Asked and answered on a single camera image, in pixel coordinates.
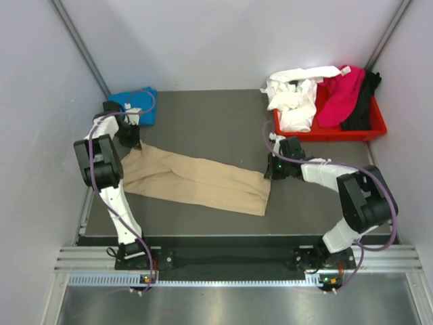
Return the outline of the beige t shirt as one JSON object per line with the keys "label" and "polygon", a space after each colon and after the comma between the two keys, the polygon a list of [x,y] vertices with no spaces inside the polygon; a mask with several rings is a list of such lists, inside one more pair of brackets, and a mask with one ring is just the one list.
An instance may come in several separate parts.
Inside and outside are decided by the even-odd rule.
{"label": "beige t shirt", "polygon": [[122,160],[128,193],[264,216],[271,182],[250,171],[204,158],[161,150],[141,142]]}

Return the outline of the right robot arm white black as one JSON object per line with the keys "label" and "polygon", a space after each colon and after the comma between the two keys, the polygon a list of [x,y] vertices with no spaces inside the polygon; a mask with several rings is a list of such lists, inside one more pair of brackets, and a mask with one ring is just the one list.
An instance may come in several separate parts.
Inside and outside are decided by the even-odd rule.
{"label": "right robot arm white black", "polygon": [[306,257],[297,257],[299,268],[316,273],[333,267],[356,241],[384,223],[394,221],[398,205],[375,165],[353,167],[330,159],[308,157],[297,137],[270,133],[265,141],[271,151],[265,178],[288,177],[317,184],[338,193],[342,218],[313,245]]}

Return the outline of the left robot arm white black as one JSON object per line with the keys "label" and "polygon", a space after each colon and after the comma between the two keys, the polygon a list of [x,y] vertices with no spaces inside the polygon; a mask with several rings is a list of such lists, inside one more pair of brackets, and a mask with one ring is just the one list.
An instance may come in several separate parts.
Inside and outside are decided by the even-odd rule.
{"label": "left robot arm white black", "polygon": [[129,103],[103,103],[103,112],[93,118],[88,135],[74,142],[74,152],[86,186],[108,210],[118,236],[118,250],[108,249],[116,259],[115,268],[154,271],[154,256],[145,243],[123,188],[124,170],[114,145],[117,137],[128,148],[140,149],[139,119],[146,111]]}

